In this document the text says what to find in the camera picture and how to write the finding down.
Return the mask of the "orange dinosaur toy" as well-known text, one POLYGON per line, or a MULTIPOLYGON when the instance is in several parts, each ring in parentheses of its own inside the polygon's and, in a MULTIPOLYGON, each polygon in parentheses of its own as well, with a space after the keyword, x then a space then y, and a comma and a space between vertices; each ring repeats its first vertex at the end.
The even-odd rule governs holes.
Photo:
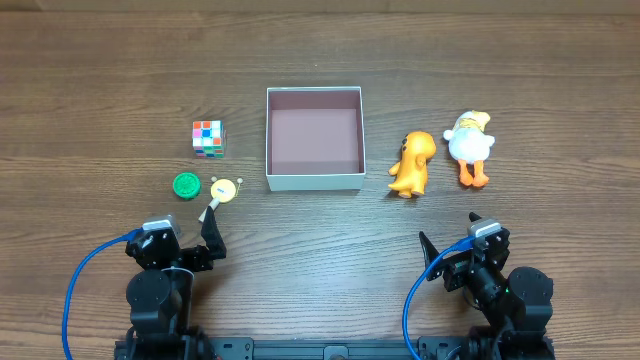
POLYGON ((388 187, 402 198, 422 196, 428 183, 428 162, 435 153, 435 141, 429 133, 408 133, 402 140, 400 160, 388 170, 395 177, 388 187))

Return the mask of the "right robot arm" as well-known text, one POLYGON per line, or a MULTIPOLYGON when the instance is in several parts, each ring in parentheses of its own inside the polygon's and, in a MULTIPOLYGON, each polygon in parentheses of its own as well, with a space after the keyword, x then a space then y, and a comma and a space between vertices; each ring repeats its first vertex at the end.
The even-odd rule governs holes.
POLYGON ((415 359, 552 360, 552 341, 546 326, 553 314, 553 280, 532 267, 518 267, 507 276, 502 269, 510 254, 510 232, 498 221, 469 214, 468 235, 438 251, 424 233, 419 234, 425 271, 412 286, 402 315, 403 337, 415 359), (465 336, 408 335, 408 313, 413 296, 425 281, 441 277, 451 292, 464 298, 486 318, 465 336))

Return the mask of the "green round plastic disc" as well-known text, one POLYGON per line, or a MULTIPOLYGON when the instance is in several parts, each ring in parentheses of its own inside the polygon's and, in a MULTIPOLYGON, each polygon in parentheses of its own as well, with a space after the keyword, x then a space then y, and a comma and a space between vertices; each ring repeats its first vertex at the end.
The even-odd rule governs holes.
POLYGON ((201 190, 199 177, 192 172, 182 172, 178 174, 172 183, 174 193, 184 200, 196 198, 201 190))

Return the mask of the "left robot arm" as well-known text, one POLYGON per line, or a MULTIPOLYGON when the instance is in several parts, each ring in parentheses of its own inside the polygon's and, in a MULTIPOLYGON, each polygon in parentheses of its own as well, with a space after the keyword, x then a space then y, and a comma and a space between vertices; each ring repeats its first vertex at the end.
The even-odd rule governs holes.
POLYGON ((182 248, 172 215, 147 220, 126 244, 125 253, 142 271, 126 288, 131 327, 114 349, 115 360, 213 360, 219 355, 209 337, 190 324, 195 274, 226 257, 209 205, 201 216, 202 245, 182 248))

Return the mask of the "white plush duck yellow hat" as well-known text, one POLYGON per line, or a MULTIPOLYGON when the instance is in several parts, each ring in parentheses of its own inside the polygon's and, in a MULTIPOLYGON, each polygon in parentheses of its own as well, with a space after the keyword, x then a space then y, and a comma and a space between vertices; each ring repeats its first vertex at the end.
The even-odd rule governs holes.
POLYGON ((485 133, 490 120, 487 112, 469 110, 443 133, 449 154, 459 167, 459 182, 464 186, 482 188, 489 183, 484 165, 495 144, 495 137, 485 133))

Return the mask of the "yellow wooden rattle drum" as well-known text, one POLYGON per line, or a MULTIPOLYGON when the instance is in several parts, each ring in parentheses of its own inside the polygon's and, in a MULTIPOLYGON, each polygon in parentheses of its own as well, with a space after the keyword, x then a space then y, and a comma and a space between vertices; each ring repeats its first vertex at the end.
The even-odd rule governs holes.
POLYGON ((231 202, 239 193, 241 185, 244 183, 242 178, 237 178, 235 181, 226 178, 211 177, 212 185, 210 188, 210 194, 212 200, 207 207, 203 210, 198 218, 200 223, 205 221, 206 213, 209 209, 215 211, 220 204, 226 204, 231 202))

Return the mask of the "multicolour puzzle cube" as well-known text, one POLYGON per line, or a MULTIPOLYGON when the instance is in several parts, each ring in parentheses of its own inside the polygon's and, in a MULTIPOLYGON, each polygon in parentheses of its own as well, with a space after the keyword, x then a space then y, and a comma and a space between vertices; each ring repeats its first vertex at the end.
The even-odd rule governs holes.
POLYGON ((223 158, 226 152, 226 130, 220 120, 194 121, 192 147, 198 157, 223 158))

